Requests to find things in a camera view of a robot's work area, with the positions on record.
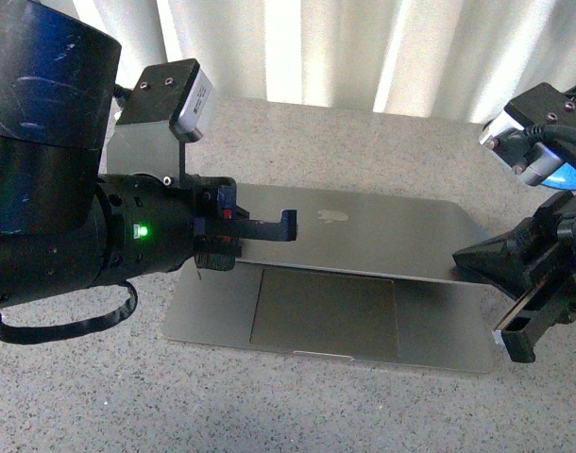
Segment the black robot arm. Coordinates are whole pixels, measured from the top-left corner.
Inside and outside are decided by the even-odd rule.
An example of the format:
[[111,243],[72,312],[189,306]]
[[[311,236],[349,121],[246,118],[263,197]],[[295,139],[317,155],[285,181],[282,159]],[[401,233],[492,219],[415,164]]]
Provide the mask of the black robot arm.
[[[530,185],[565,162],[576,170],[576,92],[546,83],[528,90],[488,125],[481,142]],[[517,301],[494,335],[513,361],[535,361],[534,345],[546,330],[576,319],[576,191],[556,193],[512,231],[454,259]]]
[[[189,258],[228,271],[241,238],[296,239],[295,211],[251,221],[233,179],[186,174],[186,143],[213,104],[197,61],[146,68],[130,91],[114,83],[119,56],[117,41],[79,21],[0,0],[0,310],[100,285],[129,291],[118,310],[66,326],[10,327],[0,313],[2,341],[104,330],[136,308],[129,278]],[[98,175],[113,96],[124,110]]]

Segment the curtain fold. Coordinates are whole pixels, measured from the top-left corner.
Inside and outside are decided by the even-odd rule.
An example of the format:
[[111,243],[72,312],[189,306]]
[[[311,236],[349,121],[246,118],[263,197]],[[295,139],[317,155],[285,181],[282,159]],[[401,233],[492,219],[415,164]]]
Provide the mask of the curtain fold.
[[123,45],[119,83],[197,58],[223,95],[483,122],[576,83],[568,0],[43,0]]

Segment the gray speckled table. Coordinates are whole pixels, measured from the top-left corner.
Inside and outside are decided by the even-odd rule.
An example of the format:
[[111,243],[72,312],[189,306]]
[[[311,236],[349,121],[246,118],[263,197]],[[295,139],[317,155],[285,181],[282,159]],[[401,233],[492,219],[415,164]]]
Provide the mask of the gray speckled table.
[[[188,161],[238,182],[447,199],[496,234],[551,191],[509,175],[476,143],[479,130],[226,99]],[[576,323],[552,328],[531,365],[496,346],[483,376],[276,356],[164,340],[177,276],[135,279],[141,306],[107,332],[0,344],[0,452],[576,451]],[[68,321],[124,296],[94,289],[6,316]],[[488,327],[509,303],[487,289]]]

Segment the silver laptop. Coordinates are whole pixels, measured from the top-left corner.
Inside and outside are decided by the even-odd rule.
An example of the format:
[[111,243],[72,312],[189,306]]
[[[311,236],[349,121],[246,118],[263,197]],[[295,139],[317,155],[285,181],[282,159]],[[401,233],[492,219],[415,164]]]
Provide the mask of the silver laptop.
[[231,272],[188,261],[162,327],[171,340],[339,360],[487,372],[490,329],[451,254],[486,239],[457,205],[240,185],[239,205],[298,210],[294,243],[244,241]]

